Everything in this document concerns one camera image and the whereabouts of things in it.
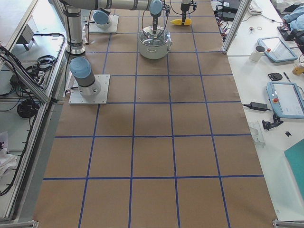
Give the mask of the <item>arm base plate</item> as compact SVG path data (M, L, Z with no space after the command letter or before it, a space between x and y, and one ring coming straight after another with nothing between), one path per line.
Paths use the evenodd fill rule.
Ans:
M81 87L74 81L69 98L70 105L105 105L107 103L110 75L95 75L95 82L88 87Z
M94 14L89 24L89 33L116 33L118 29L118 15Z

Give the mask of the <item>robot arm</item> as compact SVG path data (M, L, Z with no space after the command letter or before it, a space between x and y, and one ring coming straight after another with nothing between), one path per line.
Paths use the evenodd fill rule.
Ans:
M194 0L182 0L180 5L181 10L181 25L189 26L192 21L190 18L187 18L187 15L192 14L197 9L197 3Z
M156 60L165 57L171 49L172 41L169 31L158 25L158 18L165 11L170 13L170 6L163 0L60 0L63 24L67 34L66 57L70 71L89 61L85 56L84 37L82 35L81 11L93 11L93 20L97 27L106 28L112 25L110 12L115 10L129 10L149 12L152 25L142 28L138 33L138 48L146 59Z

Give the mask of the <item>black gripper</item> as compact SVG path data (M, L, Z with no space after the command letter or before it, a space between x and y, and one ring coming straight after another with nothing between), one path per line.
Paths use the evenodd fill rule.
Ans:
M158 25L158 16L157 15L153 15L152 16L152 30L153 30L153 33L156 33L157 32L157 25Z
M186 16L187 16L187 10L182 10L182 25L187 25L187 20L186 20Z

